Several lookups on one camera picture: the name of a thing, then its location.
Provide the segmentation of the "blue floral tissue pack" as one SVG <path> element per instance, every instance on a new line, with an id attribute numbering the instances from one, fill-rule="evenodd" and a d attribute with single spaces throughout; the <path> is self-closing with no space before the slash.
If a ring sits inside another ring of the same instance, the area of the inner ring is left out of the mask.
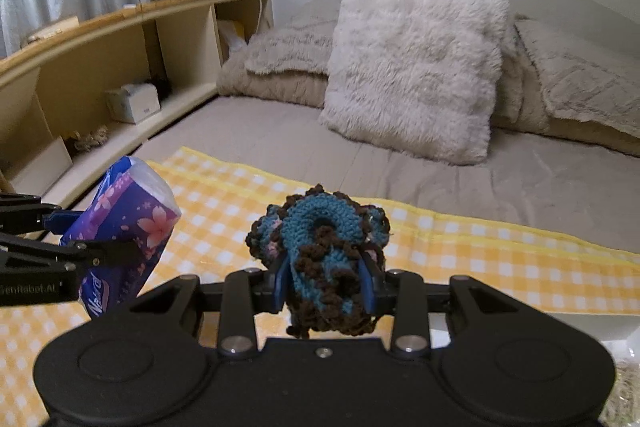
<path id="1" fill-rule="evenodd" d="M 89 317 L 137 296 L 180 218 L 171 188 L 145 161 L 124 156 L 107 169 L 91 204 L 60 239 L 62 245 L 101 242 L 129 248 L 82 277 L 79 299 Z"/>

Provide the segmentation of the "blue brown crochet scrunchie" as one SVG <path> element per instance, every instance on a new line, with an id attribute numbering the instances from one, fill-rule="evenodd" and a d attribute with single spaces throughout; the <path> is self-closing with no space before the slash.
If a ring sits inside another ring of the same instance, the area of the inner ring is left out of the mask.
<path id="1" fill-rule="evenodd" d="M 291 314 L 286 332 L 307 339 L 311 332 L 371 334 L 378 317 L 361 297 L 359 261 L 385 268 L 390 220 L 383 208 L 361 205 L 322 185 L 269 205 L 245 237 L 250 254 L 266 268 L 283 259 L 293 288 L 285 298 Z"/>

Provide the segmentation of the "beige cord hair ties bag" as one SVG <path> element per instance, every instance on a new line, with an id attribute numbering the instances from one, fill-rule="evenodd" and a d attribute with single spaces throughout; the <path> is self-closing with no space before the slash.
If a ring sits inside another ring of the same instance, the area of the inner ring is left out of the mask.
<path id="1" fill-rule="evenodd" d="M 639 358 L 630 351 L 615 359 L 616 380 L 600 422 L 608 427 L 637 427 L 639 425 Z"/>

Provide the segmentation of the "yellow checkered blanket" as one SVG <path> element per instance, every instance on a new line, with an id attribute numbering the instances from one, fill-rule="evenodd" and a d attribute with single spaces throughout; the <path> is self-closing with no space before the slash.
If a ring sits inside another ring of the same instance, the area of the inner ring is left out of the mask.
<path id="1" fill-rule="evenodd" d="M 218 282 L 250 267 L 245 239 L 271 204 L 306 185 L 183 147 L 156 166 L 182 211 L 160 264 L 155 287 L 195 273 Z M 576 237 L 511 223 L 450 216 L 383 200 L 390 219 L 385 251 L 392 268 L 444 283 L 476 277 L 538 309 L 576 321 L 601 339 L 620 340 L 639 326 L 639 258 Z M 85 323 L 81 303 L 6 308 L 1 312 L 1 421 L 35 426 L 46 411 L 32 382 L 32 366 L 51 339 Z"/>

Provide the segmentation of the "wooden bedside shelf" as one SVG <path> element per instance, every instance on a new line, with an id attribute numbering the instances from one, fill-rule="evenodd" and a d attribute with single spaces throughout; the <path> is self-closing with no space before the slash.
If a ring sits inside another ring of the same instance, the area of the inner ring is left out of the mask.
<path id="1" fill-rule="evenodd" d="M 270 0 L 160 0 L 87 20 L 1 62 L 1 182 L 63 207 L 113 161 L 213 98 L 228 56 L 218 24 L 247 36 L 272 21 Z M 107 91 L 169 83 L 139 124 L 112 118 Z"/>

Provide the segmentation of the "tissue box on shelf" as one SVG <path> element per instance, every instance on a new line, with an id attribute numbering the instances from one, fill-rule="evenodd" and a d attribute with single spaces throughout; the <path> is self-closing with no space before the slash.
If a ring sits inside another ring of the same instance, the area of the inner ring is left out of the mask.
<path id="1" fill-rule="evenodd" d="M 104 92 L 108 111 L 114 121 L 140 124 L 160 111 L 160 100 L 151 83 L 128 83 Z"/>

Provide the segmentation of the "small box on shelf top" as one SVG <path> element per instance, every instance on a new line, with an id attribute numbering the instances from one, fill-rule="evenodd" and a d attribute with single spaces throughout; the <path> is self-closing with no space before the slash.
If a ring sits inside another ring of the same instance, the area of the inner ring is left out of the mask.
<path id="1" fill-rule="evenodd" d="M 32 32 L 26 37 L 25 41 L 28 44 L 31 44 L 39 40 L 50 38 L 54 35 L 58 35 L 61 32 L 75 28 L 78 25 L 79 25 L 79 20 L 76 15 L 62 18 L 62 20 L 57 20 L 54 23 L 50 23 L 47 26 L 43 26 L 35 30 L 34 32 Z"/>

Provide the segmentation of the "white fluffy pillow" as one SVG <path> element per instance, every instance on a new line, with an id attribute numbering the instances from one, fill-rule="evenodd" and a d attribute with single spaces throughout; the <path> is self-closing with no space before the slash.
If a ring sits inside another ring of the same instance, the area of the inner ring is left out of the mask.
<path id="1" fill-rule="evenodd" d="M 509 0 L 342 0 L 319 120 L 347 139 L 486 159 Z"/>

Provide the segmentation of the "beige quilted pillow left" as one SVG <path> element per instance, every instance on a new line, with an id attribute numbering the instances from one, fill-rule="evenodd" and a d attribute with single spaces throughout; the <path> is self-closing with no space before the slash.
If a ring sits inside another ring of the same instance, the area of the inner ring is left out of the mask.
<path id="1" fill-rule="evenodd" d="M 221 95 L 320 108 L 342 0 L 312 0 L 284 26 L 254 36 L 221 67 Z"/>

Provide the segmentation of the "beige quilted pillow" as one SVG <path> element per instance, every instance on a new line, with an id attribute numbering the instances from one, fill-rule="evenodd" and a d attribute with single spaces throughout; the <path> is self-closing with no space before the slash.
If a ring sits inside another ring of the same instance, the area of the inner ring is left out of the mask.
<path id="1" fill-rule="evenodd" d="M 519 15 L 491 124 L 639 155 L 639 61 Z"/>
<path id="2" fill-rule="evenodd" d="M 221 95 L 320 108 L 342 0 L 312 0 L 284 26 L 254 36 L 221 67 Z"/>

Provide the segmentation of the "beige quilted pillow right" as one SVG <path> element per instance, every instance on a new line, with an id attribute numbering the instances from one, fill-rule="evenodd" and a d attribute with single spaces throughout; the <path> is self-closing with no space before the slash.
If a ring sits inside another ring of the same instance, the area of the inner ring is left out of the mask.
<path id="1" fill-rule="evenodd" d="M 639 61 L 519 15 L 491 124 L 639 155 Z"/>

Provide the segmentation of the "grey headboard panel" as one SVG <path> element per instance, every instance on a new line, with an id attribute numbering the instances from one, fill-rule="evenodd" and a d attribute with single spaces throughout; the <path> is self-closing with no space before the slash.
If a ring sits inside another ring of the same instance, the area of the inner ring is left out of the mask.
<path id="1" fill-rule="evenodd" d="M 639 25 L 592 0 L 510 0 L 512 10 L 615 52 L 639 56 Z"/>

